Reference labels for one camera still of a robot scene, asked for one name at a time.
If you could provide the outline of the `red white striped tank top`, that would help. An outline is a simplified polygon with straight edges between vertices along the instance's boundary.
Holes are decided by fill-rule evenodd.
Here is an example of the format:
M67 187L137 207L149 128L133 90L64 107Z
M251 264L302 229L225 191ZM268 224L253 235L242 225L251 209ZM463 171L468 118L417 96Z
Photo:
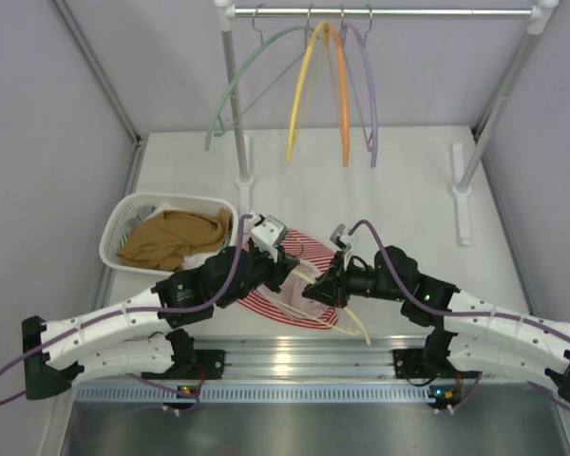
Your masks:
M318 240L291 229L281 242L285 252L296 257L299 265L275 293L261 286L238 303L245 309L274 322L298 328L329 331L338 324L335 309L302 296L309 285L306 277L318 278L325 273L334 252Z

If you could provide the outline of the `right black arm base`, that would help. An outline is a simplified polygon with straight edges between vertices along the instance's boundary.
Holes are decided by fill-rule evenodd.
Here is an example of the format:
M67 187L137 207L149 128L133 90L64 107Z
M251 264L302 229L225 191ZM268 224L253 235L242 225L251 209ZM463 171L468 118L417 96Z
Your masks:
M392 352L395 377L425 386L435 380L475 379L475 370L458 370L443 354L429 353L420 348L398 349Z

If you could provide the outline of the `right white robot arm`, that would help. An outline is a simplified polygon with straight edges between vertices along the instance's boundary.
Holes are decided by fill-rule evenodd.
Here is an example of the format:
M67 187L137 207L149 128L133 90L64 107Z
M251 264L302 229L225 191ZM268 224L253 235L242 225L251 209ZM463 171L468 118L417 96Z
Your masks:
M419 272L401 249L387 247L373 265L338 252L303 296L333 308L351 297L401 303L401 314L431 330L418 377L482 372L519 379L570 404L570 323L514 313Z

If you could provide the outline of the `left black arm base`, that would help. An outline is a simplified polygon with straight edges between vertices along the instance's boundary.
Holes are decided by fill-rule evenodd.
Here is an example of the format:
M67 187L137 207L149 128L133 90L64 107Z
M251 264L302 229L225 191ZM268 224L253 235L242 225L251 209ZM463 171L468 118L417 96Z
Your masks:
M223 350L196 350L175 362L168 374L178 380L219 380L225 369Z

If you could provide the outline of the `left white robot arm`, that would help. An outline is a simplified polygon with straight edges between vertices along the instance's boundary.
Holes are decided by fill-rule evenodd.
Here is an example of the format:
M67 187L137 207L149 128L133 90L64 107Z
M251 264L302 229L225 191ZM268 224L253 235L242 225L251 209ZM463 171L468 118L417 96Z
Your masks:
M199 368L185 326L212 318L261 286L277 292L298 266L277 248L227 247L198 268L180 271L99 311L61 321L25 319L22 339L25 396L59 395L75 385L110 376L184 377Z

